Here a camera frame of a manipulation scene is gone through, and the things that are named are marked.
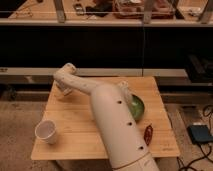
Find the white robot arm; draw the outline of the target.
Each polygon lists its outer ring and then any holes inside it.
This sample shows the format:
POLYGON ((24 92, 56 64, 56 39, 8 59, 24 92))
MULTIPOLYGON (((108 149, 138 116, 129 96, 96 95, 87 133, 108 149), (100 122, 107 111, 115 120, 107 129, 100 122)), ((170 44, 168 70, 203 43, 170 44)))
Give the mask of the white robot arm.
POLYGON ((60 89, 90 96, 90 106, 113 171, 160 171, 130 111, 131 94, 120 86, 75 76, 65 64, 54 74, 60 89))

